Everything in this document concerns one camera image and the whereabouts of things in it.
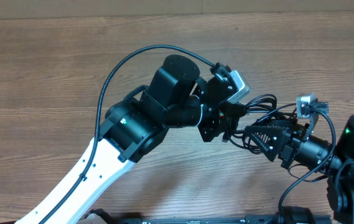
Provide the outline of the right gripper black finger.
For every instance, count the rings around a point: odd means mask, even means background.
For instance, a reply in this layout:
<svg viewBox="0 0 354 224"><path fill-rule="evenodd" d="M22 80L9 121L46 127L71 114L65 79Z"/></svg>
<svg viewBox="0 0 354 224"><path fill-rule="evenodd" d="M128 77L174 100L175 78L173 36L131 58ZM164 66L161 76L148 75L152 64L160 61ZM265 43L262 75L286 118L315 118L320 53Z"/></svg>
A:
<svg viewBox="0 0 354 224"><path fill-rule="evenodd" d="M289 139L289 129L277 126L247 126L247 135L260 151L273 162Z"/></svg>
<svg viewBox="0 0 354 224"><path fill-rule="evenodd" d="M287 119L270 119L266 121L264 126L275 127L275 128L288 128L288 129L303 129L305 126L298 123L296 118Z"/></svg>

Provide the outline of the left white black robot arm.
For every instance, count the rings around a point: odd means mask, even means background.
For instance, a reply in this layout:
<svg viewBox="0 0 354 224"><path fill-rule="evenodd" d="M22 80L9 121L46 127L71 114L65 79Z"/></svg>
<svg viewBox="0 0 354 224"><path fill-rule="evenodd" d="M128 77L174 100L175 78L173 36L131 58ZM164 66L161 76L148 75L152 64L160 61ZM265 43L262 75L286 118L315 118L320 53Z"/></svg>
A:
<svg viewBox="0 0 354 224"><path fill-rule="evenodd" d="M171 128L196 127L205 142L235 128L250 89L236 70L217 63L204 80L197 65L170 55L149 85L113 105L79 161L21 223L76 223L97 198L165 138Z"/></svg>

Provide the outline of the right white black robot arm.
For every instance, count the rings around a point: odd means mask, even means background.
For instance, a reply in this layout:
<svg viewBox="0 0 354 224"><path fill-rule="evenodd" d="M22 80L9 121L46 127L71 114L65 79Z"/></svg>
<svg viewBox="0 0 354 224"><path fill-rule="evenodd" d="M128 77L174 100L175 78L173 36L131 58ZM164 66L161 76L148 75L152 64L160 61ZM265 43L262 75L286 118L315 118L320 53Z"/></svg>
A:
<svg viewBox="0 0 354 224"><path fill-rule="evenodd" d="M334 219L354 223L354 115L336 143L313 136L313 128L313 124L301 125L296 119L273 119L245 127L244 134L270 161L280 159L283 168L296 161L325 175Z"/></svg>

